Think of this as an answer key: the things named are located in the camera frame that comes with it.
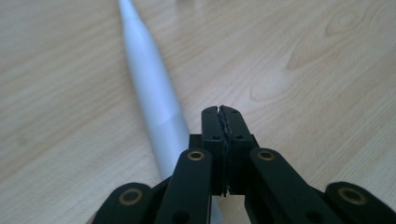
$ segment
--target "wood grain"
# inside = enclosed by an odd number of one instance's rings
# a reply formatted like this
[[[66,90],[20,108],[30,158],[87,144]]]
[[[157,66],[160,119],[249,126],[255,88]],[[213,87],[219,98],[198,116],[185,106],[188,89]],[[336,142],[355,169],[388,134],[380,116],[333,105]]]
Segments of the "wood grain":
[[[358,184],[396,209],[394,1],[135,1],[192,133],[239,109],[308,184]],[[84,223],[160,178],[117,1],[0,3],[0,222]],[[248,223],[242,197],[224,223]]]

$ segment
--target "pen barrel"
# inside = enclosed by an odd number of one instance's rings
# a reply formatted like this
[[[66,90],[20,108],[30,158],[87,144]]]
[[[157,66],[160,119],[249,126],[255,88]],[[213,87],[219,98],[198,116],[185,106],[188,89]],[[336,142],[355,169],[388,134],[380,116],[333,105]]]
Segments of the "pen barrel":
[[[172,175],[190,132],[157,46],[139,19],[124,21],[125,51],[162,179]]]

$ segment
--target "wooden table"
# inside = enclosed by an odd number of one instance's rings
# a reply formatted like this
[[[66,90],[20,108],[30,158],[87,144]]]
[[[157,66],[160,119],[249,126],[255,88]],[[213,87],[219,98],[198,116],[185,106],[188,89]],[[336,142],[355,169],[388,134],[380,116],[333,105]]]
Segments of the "wooden table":
[[[234,107],[308,184],[396,209],[396,2],[135,4],[192,133]],[[160,182],[117,1],[4,0],[0,30],[1,223],[84,223],[117,186]],[[248,222],[242,197],[219,204]]]

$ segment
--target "black object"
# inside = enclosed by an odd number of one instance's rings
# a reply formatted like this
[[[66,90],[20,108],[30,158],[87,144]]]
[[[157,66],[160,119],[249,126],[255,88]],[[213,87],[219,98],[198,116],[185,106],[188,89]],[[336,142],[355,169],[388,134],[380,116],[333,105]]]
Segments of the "black object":
[[[251,223],[396,223],[396,214],[361,187],[338,182],[322,193],[308,186],[224,105],[202,112],[202,134],[190,136],[171,177],[153,189],[117,188],[93,223],[209,223],[211,195],[227,192],[245,195]]]

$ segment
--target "table surface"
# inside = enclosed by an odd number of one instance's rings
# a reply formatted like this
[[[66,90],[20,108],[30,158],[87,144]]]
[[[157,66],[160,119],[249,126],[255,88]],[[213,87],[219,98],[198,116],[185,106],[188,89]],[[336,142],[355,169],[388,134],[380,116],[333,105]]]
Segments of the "table surface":
[[[192,133],[241,111],[320,190],[347,181],[396,209],[395,1],[135,5]],[[159,173],[130,80],[117,1],[0,3],[0,222],[85,223]],[[219,198],[247,223],[242,197]]]

